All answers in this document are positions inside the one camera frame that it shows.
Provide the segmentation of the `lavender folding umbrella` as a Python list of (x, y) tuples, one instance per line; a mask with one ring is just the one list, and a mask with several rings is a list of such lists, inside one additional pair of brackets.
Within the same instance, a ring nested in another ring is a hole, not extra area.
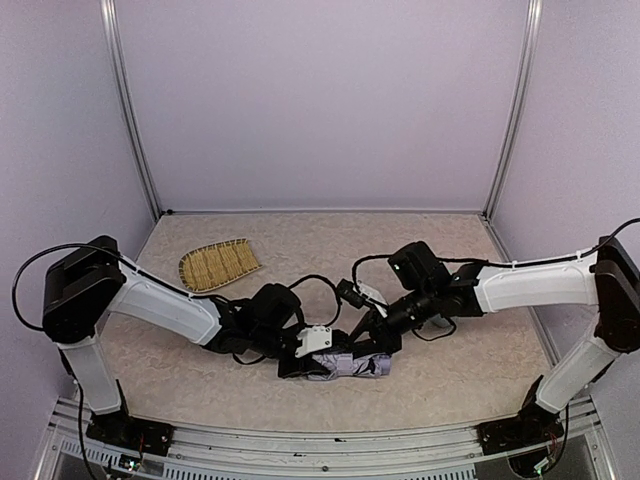
[(335, 352), (314, 354), (312, 359), (323, 370), (316, 368), (306, 378), (311, 381), (331, 381), (341, 377), (379, 378), (391, 373), (392, 357), (385, 353), (373, 353), (355, 357), (352, 353)]

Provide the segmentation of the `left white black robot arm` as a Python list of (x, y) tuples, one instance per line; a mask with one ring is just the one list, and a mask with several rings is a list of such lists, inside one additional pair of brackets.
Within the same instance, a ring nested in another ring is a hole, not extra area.
[(68, 246), (45, 274), (42, 327), (58, 346), (97, 419), (126, 422), (124, 394), (100, 345), (97, 324), (110, 313), (146, 321), (218, 354), (252, 350), (278, 362), (278, 375), (324, 375), (315, 353), (332, 331), (306, 324), (291, 288), (270, 283), (249, 299), (189, 293), (154, 278), (120, 255), (114, 238)]

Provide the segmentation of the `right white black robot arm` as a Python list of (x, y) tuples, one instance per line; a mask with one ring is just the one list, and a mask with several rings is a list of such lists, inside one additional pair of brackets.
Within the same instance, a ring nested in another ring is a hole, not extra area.
[(639, 270), (614, 236), (564, 257), (511, 264), (462, 260), (456, 272), (423, 241), (385, 259), (408, 293), (389, 306), (366, 303), (370, 309), (349, 340), (372, 351), (399, 351), (404, 333), (435, 317), (453, 320), (558, 304), (597, 306), (592, 330), (530, 389), (514, 418), (519, 426), (555, 422), (582, 388), (620, 355), (639, 348)]

